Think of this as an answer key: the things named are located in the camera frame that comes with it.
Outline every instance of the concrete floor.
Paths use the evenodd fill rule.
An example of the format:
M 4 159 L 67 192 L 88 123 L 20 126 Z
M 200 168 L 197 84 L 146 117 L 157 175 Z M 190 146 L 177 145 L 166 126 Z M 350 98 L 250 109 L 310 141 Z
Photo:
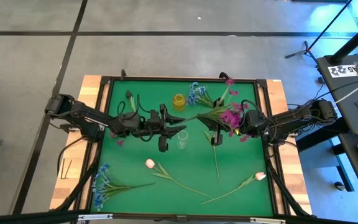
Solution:
M 80 0 L 0 0 L 0 30 L 71 31 L 80 5 Z M 342 6 L 276 0 L 89 0 L 80 30 L 319 32 Z M 357 32 L 358 0 L 353 8 L 357 10 L 345 10 L 329 31 Z M 68 39 L 0 37 L 0 215 L 9 212 Z M 304 103 L 320 88 L 315 63 L 305 56 L 284 58 L 301 50 L 304 40 L 314 38 L 77 37 L 60 92 L 77 96 L 83 75 L 118 75 L 122 68 L 128 75 L 186 77 L 216 77 L 225 71 L 234 78 L 281 79 L 288 103 Z M 313 53 L 333 54 L 347 40 L 323 38 Z M 66 136 L 48 130 L 24 212 L 48 210 Z M 356 188 L 352 193 L 332 189 L 331 183 L 339 180 L 335 168 L 304 170 L 318 217 L 358 222 L 358 182 L 350 164 L 346 167 Z

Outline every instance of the wooden table edge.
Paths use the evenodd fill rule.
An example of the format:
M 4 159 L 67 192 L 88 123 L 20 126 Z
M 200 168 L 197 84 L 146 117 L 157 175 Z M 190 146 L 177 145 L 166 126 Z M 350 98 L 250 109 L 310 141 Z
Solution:
M 101 75 L 85 75 L 83 83 L 81 86 L 80 94 L 78 100 L 82 101 L 88 106 L 95 107 L 96 99 L 98 97 Z M 199 80 L 210 79 L 205 77 L 196 77 Z M 270 100 L 270 107 L 273 114 L 282 113 L 288 110 L 287 101 L 284 94 L 284 89 L 281 80 L 266 80 L 267 81 L 267 90 L 268 98 Z M 104 106 L 107 100 L 107 90 L 108 85 L 105 86 L 104 94 L 101 100 L 101 111 L 104 111 Z M 262 87 L 259 87 L 259 96 L 261 101 L 261 109 L 264 113 L 267 112 L 265 105 L 265 96 Z M 70 133 L 68 135 L 67 144 L 76 140 L 80 137 L 79 132 Z M 294 139 L 288 138 L 287 141 L 295 143 Z M 53 191 L 52 200 L 50 203 L 50 209 L 58 207 L 64 199 L 70 194 L 75 185 L 78 183 L 80 178 L 81 167 L 84 159 L 86 148 L 86 141 L 80 141 L 73 145 L 71 148 L 67 149 L 64 153 L 63 158 L 66 161 L 65 164 L 68 164 L 68 161 L 71 161 L 70 169 L 67 170 L 66 167 L 63 167 L 63 160 L 60 166 L 59 175 L 55 184 L 55 189 Z M 92 145 L 91 158 L 93 159 L 94 152 L 96 150 L 96 144 Z M 303 178 L 302 168 L 299 160 L 298 150 L 295 146 L 290 144 L 285 144 L 280 146 L 280 158 L 282 162 L 282 170 L 285 179 L 285 185 L 289 191 L 294 196 L 295 200 L 302 206 L 302 208 L 311 213 L 310 201 L 308 198 L 305 180 Z M 90 181 L 84 187 L 83 194 L 81 196 L 80 208 L 85 208 L 85 201 L 87 198 L 88 189 L 90 187 Z M 281 192 L 278 187 L 275 185 L 275 194 L 277 201 L 277 208 L 280 214 L 284 214 L 283 202 Z

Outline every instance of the tripod stand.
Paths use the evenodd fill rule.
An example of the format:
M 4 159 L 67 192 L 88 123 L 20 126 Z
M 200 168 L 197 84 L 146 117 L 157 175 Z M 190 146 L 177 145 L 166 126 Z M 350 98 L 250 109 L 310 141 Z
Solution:
M 345 6 L 339 11 L 339 13 L 334 17 L 334 19 L 328 24 L 328 26 L 320 33 L 320 35 L 313 41 L 313 43 L 310 45 L 307 41 L 304 41 L 305 44 L 305 49 L 301 50 L 299 52 L 296 53 L 292 53 L 290 55 L 285 56 L 285 58 L 290 58 L 290 57 L 294 57 L 296 55 L 308 55 L 314 60 L 314 62 L 317 63 L 316 61 L 316 57 L 314 57 L 314 55 L 311 53 L 311 48 L 317 43 L 317 41 L 324 35 L 324 33 L 328 30 L 328 28 L 334 23 L 334 21 L 341 15 L 341 13 L 345 10 L 345 8 L 352 2 L 352 0 L 348 0 L 348 2 L 345 4 Z

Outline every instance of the green table surface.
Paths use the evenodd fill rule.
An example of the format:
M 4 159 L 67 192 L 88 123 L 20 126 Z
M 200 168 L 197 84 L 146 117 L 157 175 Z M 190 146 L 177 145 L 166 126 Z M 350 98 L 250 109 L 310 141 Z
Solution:
M 190 84 L 191 82 L 175 81 L 114 81 L 109 114 L 117 115 L 117 106 L 122 100 L 126 102 L 124 112 L 131 111 L 125 97 L 126 90 L 130 90 L 134 96 L 139 94 L 140 102 L 147 110 L 158 111 L 159 105 L 165 103 L 171 115 L 182 118 L 209 111 L 211 108 L 203 105 L 186 105 L 184 111 L 173 109 L 173 96 L 177 93 L 188 96 Z M 208 87 L 213 100 L 220 97 L 226 89 L 224 83 L 200 82 L 200 85 Z M 253 84 L 236 83 L 232 90 L 237 90 L 239 94 L 232 96 L 230 103 L 240 103 L 242 99 L 256 102 Z M 139 113 L 146 119 L 149 117 L 148 113 Z M 155 184 L 111 197 L 103 204 L 100 212 L 272 216 L 267 179 L 255 180 L 227 197 L 201 204 L 235 189 L 257 172 L 266 172 L 261 139 L 249 138 L 246 142 L 240 142 L 239 136 L 229 138 L 228 133 L 223 133 L 223 144 L 216 148 L 221 179 L 219 184 L 213 149 L 204 135 L 206 126 L 197 119 L 186 122 L 185 125 L 188 133 L 187 148 L 177 148 L 178 137 L 174 136 L 168 140 L 169 150 L 165 153 L 158 151 L 158 136 L 154 136 L 149 142 L 129 136 L 124 139 L 123 146 L 118 146 L 117 139 L 111 139 L 110 130 L 106 130 L 99 164 L 109 163 L 109 173 L 123 184 Z M 146 167 L 147 159 L 161 163 L 178 182 L 206 193 L 209 197 L 152 175 L 156 171 Z M 94 205 L 91 211 L 97 212 Z

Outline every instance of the yellow cup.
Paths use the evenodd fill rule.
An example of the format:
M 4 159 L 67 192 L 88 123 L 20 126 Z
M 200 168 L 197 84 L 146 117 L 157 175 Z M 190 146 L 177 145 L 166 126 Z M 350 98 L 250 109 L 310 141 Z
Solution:
M 177 111 L 183 111 L 185 109 L 186 98 L 185 96 L 183 96 L 183 94 L 176 94 L 175 96 L 173 96 L 172 102 L 173 109 Z

